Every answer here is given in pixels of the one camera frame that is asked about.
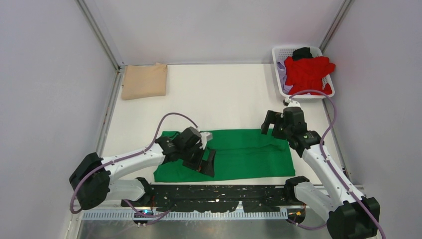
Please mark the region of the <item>green t-shirt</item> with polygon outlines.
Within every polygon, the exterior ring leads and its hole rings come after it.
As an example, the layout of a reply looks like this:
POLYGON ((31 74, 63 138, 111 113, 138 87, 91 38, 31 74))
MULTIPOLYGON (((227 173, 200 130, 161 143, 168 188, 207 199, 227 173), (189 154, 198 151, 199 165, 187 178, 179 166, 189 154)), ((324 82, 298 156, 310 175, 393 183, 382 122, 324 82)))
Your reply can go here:
POLYGON ((215 150, 215 176, 209 177, 182 165, 182 161, 158 166, 155 182, 191 183, 265 177, 293 177, 296 172, 289 144, 260 129, 221 129, 211 131, 204 159, 215 150))

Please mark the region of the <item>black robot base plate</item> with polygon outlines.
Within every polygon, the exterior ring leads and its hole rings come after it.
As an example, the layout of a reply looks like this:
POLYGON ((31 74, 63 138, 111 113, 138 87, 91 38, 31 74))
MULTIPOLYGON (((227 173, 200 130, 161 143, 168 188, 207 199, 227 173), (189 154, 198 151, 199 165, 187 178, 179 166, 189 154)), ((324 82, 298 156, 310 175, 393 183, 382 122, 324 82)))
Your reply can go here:
POLYGON ((293 213, 306 213, 304 203, 288 196, 279 185, 153 185, 135 207, 156 208, 160 212, 233 212, 242 206, 247 213, 276 212, 290 207, 293 213))

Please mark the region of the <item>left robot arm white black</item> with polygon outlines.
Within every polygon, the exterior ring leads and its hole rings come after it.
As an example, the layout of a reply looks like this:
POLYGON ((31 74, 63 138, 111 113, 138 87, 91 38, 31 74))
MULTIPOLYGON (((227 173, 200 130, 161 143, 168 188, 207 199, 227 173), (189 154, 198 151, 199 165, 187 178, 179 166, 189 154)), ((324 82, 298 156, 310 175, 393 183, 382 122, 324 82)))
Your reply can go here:
POLYGON ((143 177, 131 180, 124 177, 178 160, 193 171, 214 177, 215 150, 203 159, 207 143, 211 140, 211 132, 188 127, 174 137, 156 137, 138 151, 104 158, 96 152, 90 153, 69 178, 74 190, 73 200, 78 201, 81 210, 90 210, 113 200, 149 203, 154 196, 150 183, 143 177))

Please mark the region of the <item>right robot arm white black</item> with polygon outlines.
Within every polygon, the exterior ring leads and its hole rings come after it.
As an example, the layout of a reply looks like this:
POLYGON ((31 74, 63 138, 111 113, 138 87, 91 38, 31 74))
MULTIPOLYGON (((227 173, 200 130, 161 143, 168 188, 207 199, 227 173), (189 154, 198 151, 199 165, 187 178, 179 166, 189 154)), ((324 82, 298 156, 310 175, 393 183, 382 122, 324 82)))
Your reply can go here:
POLYGON ((367 239, 380 232, 378 201, 367 198, 335 164, 321 136, 308 130, 300 107, 286 107, 281 113, 268 110, 261 133, 268 132, 286 140, 323 184, 326 194, 306 177, 297 176, 285 182, 285 189, 293 200, 310 206, 325 221, 333 239, 367 239))

